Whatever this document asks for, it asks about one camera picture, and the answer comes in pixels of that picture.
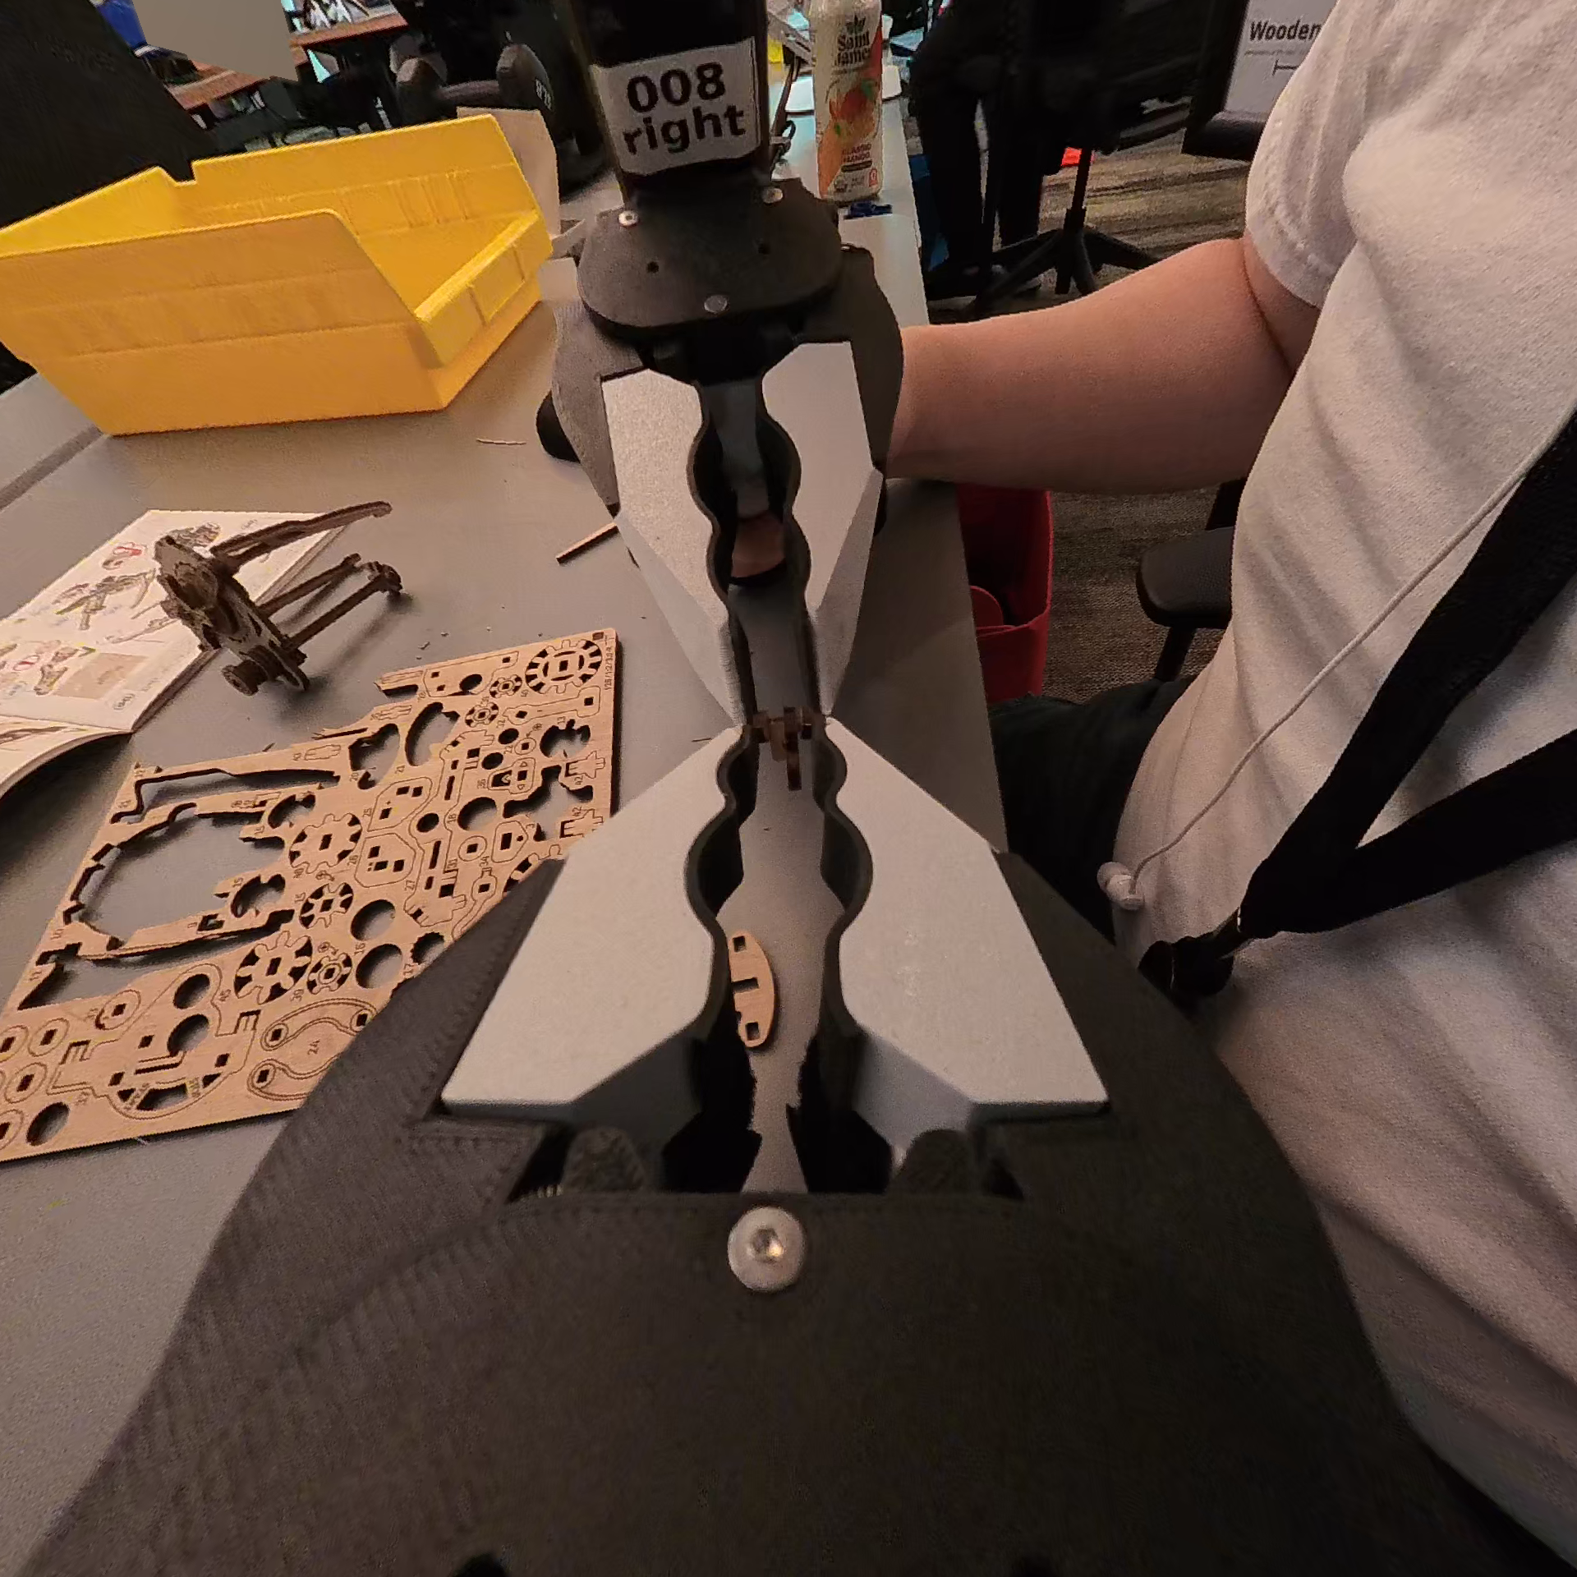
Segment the juice bottle with red cap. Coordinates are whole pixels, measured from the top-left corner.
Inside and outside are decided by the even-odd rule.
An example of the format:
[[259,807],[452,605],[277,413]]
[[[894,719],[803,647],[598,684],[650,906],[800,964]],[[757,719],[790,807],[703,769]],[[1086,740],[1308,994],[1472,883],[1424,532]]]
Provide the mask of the juice bottle with red cap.
[[885,4],[813,0],[813,122],[819,122],[819,199],[863,202],[885,187]]

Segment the person's right forearm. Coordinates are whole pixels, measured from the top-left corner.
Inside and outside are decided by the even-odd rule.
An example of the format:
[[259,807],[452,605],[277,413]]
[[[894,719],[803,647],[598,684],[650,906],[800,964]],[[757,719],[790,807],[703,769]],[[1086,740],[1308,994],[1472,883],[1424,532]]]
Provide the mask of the person's right forearm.
[[885,466],[1056,498],[1244,482],[1311,325],[1256,239],[1056,313],[907,325]]

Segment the open instruction booklet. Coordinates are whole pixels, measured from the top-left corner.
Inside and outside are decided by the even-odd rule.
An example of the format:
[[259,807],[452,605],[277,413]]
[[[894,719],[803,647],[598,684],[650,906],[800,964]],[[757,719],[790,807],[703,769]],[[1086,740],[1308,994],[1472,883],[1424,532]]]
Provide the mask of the open instruction booklet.
[[[153,506],[0,622],[0,792],[86,740],[135,736],[189,666],[209,661],[195,636],[163,611],[153,544],[217,548],[261,521],[300,516]],[[251,603],[267,603],[314,548],[322,532],[277,548],[239,583]]]

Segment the small dark wooden gear part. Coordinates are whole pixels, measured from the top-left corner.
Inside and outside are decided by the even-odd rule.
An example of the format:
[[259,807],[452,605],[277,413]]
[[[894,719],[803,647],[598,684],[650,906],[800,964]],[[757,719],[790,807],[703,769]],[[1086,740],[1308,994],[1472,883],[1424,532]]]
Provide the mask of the small dark wooden gear part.
[[827,716],[819,704],[777,704],[745,719],[752,740],[783,769],[783,792],[803,788],[803,740],[819,740]]

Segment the brown wooden table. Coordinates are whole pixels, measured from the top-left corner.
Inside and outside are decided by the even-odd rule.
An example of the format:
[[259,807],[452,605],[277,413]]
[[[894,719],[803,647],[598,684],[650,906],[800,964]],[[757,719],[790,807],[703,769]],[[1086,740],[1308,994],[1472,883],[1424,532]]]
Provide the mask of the brown wooden table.
[[[403,40],[411,23],[397,4],[367,4],[358,23],[334,27],[292,27],[292,73],[312,62],[388,62],[388,40]],[[209,69],[189,45],[177,45],[189,62],[189,82],[163,88],[187,112],[209,112],[217,97],[259,96],[261,82],[292,82],[283,69],[261,73],[239,73],[239,69]]]

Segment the black office chair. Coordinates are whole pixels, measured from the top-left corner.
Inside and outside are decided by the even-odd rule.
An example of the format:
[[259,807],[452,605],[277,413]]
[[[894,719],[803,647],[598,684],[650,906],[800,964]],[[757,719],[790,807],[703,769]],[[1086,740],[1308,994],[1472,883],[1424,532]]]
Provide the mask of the black office chair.
[[1193,636],[1235,622],[1235,516],[1244,482],[1221,482],[1208,531],[1137,564],[1137,603],[1167,636],[1154,681],[1182,681]]

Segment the black mesh chair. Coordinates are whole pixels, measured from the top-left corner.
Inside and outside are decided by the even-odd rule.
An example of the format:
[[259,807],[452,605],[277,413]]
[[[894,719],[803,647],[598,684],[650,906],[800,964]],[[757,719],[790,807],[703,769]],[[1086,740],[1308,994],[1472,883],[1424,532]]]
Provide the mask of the black mesh chair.
[[189,177],[206,123],[133,62],[94,0],[0,4],[0,222],[133,173]]

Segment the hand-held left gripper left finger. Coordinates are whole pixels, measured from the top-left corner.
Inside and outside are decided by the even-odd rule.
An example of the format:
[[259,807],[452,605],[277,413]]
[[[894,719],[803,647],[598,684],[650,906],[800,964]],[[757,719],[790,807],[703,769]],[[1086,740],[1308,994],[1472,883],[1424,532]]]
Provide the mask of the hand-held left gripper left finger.
[[558,868],[541,868],[541,908],[452,1058],[444,1110],[618,1130],[668,1190],[741,1192],[757,1162],[757,1081],[718,906],[745,879],[752,807],[757,740],[726,724]]

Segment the oval wooden link part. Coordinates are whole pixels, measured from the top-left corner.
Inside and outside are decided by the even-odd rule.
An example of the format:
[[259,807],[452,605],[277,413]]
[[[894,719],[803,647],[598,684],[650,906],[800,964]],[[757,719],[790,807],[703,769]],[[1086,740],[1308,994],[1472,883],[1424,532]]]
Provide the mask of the oval wooden link part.
[[741,1041],[757,1058],[777,1030],[777,978],[752,930],[726,938],[726,978],[735,978]]

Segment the laser-cut wooden parts sheet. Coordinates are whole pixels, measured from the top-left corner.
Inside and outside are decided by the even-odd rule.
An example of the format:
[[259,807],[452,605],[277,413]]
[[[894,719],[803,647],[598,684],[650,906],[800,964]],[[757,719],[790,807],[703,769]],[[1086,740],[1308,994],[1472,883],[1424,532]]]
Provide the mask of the laser-cut wooden parts sheet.
[[[0,1162],[292,1118],[421,964],[604,823],[614,629],[378,684],[358,724],[124,772],[0,1011]],[[187,823],[251,868],[189,920],[105,930],[111,858]]]

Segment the black swivel chair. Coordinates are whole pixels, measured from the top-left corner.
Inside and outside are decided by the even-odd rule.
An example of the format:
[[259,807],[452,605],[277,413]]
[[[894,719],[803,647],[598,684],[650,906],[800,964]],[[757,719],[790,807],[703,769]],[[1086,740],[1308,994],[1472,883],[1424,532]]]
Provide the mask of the black swivel chair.
[[1149,270],[1154,258],[1086,232],[1097,155],[1159,145],[1190,123],[1208,53],[1208,0],[1007,0],[992,133],[1031,133],[1037,155],[1076,155],[1076,193],[1056,232],[992,248],[992,283],[968,320],[1056,276],[1056,300],[1086,300],[1097,270]]

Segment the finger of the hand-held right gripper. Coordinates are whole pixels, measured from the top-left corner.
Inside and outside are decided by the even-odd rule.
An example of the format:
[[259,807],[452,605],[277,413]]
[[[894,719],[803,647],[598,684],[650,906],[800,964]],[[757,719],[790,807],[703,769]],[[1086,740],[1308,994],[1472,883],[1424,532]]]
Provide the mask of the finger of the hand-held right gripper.
[[766,367],[757,452],[766,477],[777,482],[803,691],[819,716],[834,716],[859,639],[885,498],[850,341],[800,341]]
[[702,457],[712,445],[703,405],[690,380],[628,367],[598,380],[598,413],[618,486],[618,544],[718,716],[745,719],[752,661],[741,654],[726,603],[726,521],[702,498]]

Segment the black dumbbell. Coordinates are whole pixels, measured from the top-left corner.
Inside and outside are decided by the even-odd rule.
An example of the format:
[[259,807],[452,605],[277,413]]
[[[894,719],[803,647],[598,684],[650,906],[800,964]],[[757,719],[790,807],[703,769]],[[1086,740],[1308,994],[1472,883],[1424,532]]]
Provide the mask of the black dumbbell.
[[499,107],[499,82],[444,82],[433,62],[411,53],[397,69],[397,122],[403,123],[433,123],[433,122],[452,122],[463,107],[483,107],[494,112]]
[[573,73],[557,73],[532,45],[499,45],[494,88],[499,88],[499,112],[541,112],[557,145],[582,145]]

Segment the partly built wooden model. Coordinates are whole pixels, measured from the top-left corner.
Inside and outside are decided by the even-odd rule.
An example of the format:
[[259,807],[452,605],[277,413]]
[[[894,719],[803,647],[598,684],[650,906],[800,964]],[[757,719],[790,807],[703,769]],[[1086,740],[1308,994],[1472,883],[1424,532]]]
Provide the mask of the partly built wooden model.
[[[403,592],[403,576],[388,564],[334,564],[267,603],[251,603],[251,585],[239,583],[251,564],[277,556],[277,548],[299,548],[299,544],[314,544],[314,532],[334,532],[347,521],[384,521],[388,505],[347,505],[347,506],[330,506],[330,516],[300,516],[300,521],[261,521],[261,531],[246,531],[217,548],[189,548],[177,532],[160,532],[153,544],[153,564],[160,564],[160,585],[163,585],[163,611],[187,622],[195,636],[206,654],[229,654],[221,681],[239,691],[259,691],[261,681],[283,681],[299,691],[312,691],[312,671],[300,671],[300,639],[314,639],[322,629],[334,629],[347,605],[378,603],[378,592]],[[344,603],[330,603],[314,622],[300,629],[283,629],[277,611],[312,603],[312,592],[330,592],[344,585]]]

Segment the tan cardboard panel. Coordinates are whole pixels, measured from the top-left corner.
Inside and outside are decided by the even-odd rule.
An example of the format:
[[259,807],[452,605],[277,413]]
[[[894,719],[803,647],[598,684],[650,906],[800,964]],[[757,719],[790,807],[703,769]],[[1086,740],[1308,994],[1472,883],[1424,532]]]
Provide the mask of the tan cardboard panel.
[[144,45],[195,69],[299,82],[283,0],[133,0]]

